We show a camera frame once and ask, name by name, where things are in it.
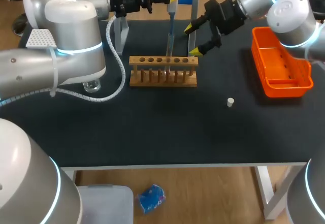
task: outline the white table leg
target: white table leg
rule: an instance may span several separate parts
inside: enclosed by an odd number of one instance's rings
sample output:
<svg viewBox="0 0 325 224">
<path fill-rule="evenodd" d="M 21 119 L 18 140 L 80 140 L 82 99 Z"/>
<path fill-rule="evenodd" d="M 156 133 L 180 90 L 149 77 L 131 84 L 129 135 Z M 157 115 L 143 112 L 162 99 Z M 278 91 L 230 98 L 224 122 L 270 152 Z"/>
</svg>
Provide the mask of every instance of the white table leg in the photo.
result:
<svg viewBox="0 0 325 224">
<path fill-rule="evenodd" d="M 287 172 L 281 186 L 273 192 L 270 175 L 267 167 L 255 167 L 259 190 L 264 205 L 264 217 L 266 220 L 275 220 L 286 205 L 286 195 L 291 182 L 303 166 L 292 166 Z"/>
<path fill-rule="evenodd" d="M 128 30 L 129 27 L 127 24 L 126 17 L 116 18 L 116 20 L 114 21 L 114 35 L 115 35 L 115 50 L 118 55 L 123 54 L 123 49 L 126 43 Z"/>
<path fill-rule="evenodd" d="M 75 182 L 76 181 L 76 175 L 77 175 L 77 171 L 64 171 L 68 177 L 70 177 L 70 179 Z"/>
</svg>

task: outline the robotic arm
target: robotic arm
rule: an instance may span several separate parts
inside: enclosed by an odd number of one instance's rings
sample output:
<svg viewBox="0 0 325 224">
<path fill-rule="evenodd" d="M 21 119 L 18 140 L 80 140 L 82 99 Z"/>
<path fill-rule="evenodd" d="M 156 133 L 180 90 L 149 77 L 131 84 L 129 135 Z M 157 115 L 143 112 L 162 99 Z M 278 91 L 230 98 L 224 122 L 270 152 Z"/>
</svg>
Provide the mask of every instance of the robotic arm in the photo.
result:
<svg viewBox="0 0 325 224">
<path fill-rule="evenodd" d="M 221 45 L 221 35 L 228 35 L 240 26 L 245 19 L 259 19 L 267 15 L 268 25 L 296 58 L 325 60 L 322 47 L 325 33 L 315 20 L 309 0 L 226 0 L 219 4 L 210 0 L 205 4 L 205 15 L 191 22 L 184 31 L 186 34 L 198 29 L 209 21 L 212 39 L 191 51 L 192 55 L 204 55 L 214 46 Z"/>
<path fill-rule="evenodd" d="M 23 0 L 31 26 L 49 29 L 57 49 L 0 52 L 0 100 L 100 78 L 106 65 L 98 20 L 107 19 L 110 12 L 120 17 L 141 7 L 151 13 L 152 3 L 172 1 Z"/>
</svg>

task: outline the test tube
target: test tube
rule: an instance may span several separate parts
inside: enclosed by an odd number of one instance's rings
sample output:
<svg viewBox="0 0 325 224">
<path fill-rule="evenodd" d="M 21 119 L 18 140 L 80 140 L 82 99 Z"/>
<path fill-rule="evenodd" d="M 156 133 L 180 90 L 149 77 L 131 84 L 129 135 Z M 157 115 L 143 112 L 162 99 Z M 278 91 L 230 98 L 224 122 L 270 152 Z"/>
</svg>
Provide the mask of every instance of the test tube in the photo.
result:
<svg viewBox="0 0 325 224">
<path fill-rule="evenodd" d="M 168 41 L 167 41 L 167 51 L 166 51 L 166 59 L 168 61 L 171 60 L 171 56 L 173 54 L 173 48 L 174 48 L 174 35 L 168 34 Z M 165 72 L 170 70 L 170 66 L 165 66 Z"/>
</svg>

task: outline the plastic storage box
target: plastic storage box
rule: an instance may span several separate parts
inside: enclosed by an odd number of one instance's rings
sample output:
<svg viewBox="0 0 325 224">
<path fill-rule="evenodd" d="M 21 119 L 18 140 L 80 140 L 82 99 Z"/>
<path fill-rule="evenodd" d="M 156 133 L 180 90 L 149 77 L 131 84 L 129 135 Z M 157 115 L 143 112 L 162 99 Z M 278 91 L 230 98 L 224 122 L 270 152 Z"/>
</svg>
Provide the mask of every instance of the plastic storage box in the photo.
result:
<svg viewBox="0 0 325 224">
<path fill-rule="evenodd" d="M 133 224 L 133 192 L 126 186 L 78 187 L 82 200 L 81 224 Z"/>
<path fill-rule="evenodd" d="M 256 27 L 252 33 L 251 50 L 268 97 L 301 97 L 313 87 L 308 61 L 293 58 L 269 27 Z"/>
</svg>

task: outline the wooden test tube rack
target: wooden test tube rack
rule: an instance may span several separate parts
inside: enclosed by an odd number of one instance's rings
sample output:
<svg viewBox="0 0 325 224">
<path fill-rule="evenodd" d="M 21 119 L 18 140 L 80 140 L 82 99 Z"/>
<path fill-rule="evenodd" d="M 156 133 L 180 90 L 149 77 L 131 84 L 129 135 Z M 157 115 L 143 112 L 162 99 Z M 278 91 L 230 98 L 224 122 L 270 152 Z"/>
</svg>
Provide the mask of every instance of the wooden test tube rack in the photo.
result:
<svg viewBox="0 0 325 224">
<path fill-rule="evenodd" d="M 162 57 L 162 56 L 130 56 L 130 86 L 135 87 L 197 87 L 195 67 L 199 65 L 197 57 Z M 144 70 L 141 67 L 161 67 Z M 169 73 L 164 67 L 170 67 Z"/>
</svg>

